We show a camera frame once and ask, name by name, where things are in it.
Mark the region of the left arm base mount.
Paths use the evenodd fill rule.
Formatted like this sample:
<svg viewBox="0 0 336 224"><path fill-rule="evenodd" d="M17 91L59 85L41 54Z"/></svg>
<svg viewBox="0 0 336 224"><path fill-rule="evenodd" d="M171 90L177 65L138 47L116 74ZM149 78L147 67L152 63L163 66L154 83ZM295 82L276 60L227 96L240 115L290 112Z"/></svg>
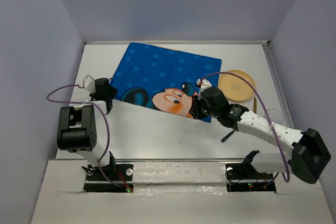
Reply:
<svg viewBox="0 0 336 224"><path fill-rule="evenodd" d="M116 170L103 167L106 178L97 167L90 164L81 167L86 175L83 190L87 193L132 193L133 192L133 163L117 163Z"/></svg>

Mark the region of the yellow plastic plate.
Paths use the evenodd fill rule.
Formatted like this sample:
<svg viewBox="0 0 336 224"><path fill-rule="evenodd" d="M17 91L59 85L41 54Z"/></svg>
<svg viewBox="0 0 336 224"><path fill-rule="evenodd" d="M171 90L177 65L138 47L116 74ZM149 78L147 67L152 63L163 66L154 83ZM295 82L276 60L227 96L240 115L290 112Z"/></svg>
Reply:
<svg viewBox="0 0 336 224"><path fill-rule="evenodd" d="M230 74L219 76L218 88L227 99L236 102L247 101L255 95L254 90L244 80Z"/></svg>

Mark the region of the clear plastic drinking glass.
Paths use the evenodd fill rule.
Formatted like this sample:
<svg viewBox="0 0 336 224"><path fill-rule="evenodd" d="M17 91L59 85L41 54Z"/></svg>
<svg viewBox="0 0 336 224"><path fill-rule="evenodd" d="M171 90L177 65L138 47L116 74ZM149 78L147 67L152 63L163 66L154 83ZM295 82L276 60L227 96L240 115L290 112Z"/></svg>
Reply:
<svg viewBox="0 0 336 224"><path fill-rule="evenodd" d="M267 117L271 119L272 122L276 124L282 124L284 122L284 116L281 111L277 109L268 109L267 113L264 115L264 119L267 120Z"/></svg>

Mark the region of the gold knife black handle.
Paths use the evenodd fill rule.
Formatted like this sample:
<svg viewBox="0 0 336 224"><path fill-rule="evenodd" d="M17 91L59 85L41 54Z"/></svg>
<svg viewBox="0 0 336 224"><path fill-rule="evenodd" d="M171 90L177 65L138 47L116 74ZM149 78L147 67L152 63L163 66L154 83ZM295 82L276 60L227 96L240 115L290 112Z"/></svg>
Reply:
<svg viewBox="0 0 336 224"><path fill-rule="evenodd" d="M256 114L257 113L257 99L254 97L253 100L253 112Z"/></svg>

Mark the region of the gold fork black handle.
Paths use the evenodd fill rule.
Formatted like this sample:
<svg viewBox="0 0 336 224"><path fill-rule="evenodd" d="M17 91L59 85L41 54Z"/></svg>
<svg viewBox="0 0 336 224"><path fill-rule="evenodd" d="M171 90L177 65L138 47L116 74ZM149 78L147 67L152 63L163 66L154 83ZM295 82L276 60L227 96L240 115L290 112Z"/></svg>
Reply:
<svg viewBox="0 0 336 224"><path fill-rule="evenodd" d="M222 139L221 142L224 143L226 140L228 140L233 134L235 133L235 130L230 131L227 135L225 135Z"/></svg>

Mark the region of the blue Mickey Mouse placemat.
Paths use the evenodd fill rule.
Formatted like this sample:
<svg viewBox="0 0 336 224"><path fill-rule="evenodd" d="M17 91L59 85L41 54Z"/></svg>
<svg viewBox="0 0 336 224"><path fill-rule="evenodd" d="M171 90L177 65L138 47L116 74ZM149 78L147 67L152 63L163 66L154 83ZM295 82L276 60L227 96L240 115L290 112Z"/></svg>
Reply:
<svg viewBox="0 0 336 224"><path fill-rule="evenodd" d="M137 42L128 45L110 81L115 99L190 118L197 79L218 83L222 60Z"/></svg>

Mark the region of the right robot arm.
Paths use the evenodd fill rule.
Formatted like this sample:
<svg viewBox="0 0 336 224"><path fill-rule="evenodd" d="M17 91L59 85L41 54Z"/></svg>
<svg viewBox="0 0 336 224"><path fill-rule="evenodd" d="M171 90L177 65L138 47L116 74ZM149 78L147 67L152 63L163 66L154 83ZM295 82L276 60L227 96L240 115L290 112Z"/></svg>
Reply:
<svg viewBox="0 0 336 224"><path fill-rule="evenodd" d="M267 121L247 107L229 103L216 87L208 87L192 97L190 114L195 119L212 117L222 126L265 141L279 149L280 162L274 156L256 152L242 164L248 178L259 173L292 173L301 181L315 184L331 159L320 133L312 128L295 130Z"/></svg>

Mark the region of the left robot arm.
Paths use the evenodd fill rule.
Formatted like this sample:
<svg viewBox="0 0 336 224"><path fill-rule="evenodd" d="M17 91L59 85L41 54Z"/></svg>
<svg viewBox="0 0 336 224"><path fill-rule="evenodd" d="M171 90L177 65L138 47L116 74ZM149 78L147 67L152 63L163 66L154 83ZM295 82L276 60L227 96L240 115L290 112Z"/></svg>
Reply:
<svg viewBox="0 0 336 224"><path fill-rule="evenodd" d="M88 161L104 179L115 176L117 168L114 155L108 150L110 129L107 115L111 112L117 89L108 78L93 79L86 76L82 88L89 92L89 101L74 102L59 112L57 146L62 151L75 153ZM102 116L107 129L107 144L98 143L96 113Z"/></svg>

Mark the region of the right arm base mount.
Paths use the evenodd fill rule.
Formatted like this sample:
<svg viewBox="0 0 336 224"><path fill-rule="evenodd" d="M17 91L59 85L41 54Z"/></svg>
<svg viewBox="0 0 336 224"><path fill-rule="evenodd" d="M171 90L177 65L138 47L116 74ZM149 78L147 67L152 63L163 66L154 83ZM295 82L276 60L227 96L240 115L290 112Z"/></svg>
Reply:
<svg viewBox="0 0 336 224"><path fill-rule="evenodd" d="M226 163L228 193L276 192L273 174L259 173L251 165Z"/></svg>

